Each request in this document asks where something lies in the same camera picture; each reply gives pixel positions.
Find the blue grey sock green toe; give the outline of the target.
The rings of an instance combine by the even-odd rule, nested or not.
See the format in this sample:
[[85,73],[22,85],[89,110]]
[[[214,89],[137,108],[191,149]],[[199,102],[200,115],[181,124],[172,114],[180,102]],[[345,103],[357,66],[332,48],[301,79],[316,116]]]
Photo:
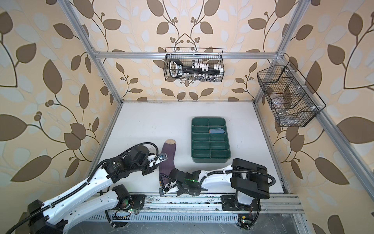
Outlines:
[[224,134],[226,131],[223,128],[211,128],[209,129],[210,134]]

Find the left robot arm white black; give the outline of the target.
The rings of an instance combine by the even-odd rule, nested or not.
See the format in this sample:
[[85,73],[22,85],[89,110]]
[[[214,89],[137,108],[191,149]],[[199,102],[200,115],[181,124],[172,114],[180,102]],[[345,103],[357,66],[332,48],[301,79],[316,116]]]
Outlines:
[[101,161],[88,178],[66,192],[45,202],[35,200],[28,205],[28,217],[20,220],[7,233],[11,234],[27,224],[30,234],[63,234],[69,228],[82,222],[96,212],[120,207],[130,200],[130,194],[123,185],[113,189],[96,199],[90,198],[97,192],[113,186],[119,180],[127,178],[131,173],[141,172],[148,175],[166,161],[165,153],[150,153],[150,142],[137,144],[116,157]]

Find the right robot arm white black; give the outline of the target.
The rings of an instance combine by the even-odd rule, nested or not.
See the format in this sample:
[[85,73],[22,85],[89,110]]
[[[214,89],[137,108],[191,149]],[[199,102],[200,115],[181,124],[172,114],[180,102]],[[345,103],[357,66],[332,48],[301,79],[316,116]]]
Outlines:
[[187,173],[174,168],[168,175],[160,173],[159,181],[161,196],[176,193],[197,197],[209,189],[229,186],[235,195],[221,197],[225,211],[259,211],[261,201],[270,199],[269,188],[276,183],[266,167],[243,159],[234,159],[230,166],[213,171]]

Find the green divided plastic tray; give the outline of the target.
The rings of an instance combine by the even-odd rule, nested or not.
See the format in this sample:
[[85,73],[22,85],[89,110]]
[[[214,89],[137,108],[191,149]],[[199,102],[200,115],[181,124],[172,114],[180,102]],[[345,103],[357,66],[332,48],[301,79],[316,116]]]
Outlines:
[[[224,134],[210,134],[223,128]],[[195,163],[226,163],[231,158],[226,120],[220,117],[194,117],[191,120],[191,158]]]

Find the purple sock beige toe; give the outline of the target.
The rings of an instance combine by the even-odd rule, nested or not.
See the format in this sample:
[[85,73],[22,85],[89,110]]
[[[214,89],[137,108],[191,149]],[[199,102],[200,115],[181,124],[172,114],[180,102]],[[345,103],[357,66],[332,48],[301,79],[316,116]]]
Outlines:
[[166,174],[168,176],[175,168],[174,157],[176,152],[176,141],[171,138],[166,140],[161,152],[167,155],[167,160],[160,163],[159,174]]

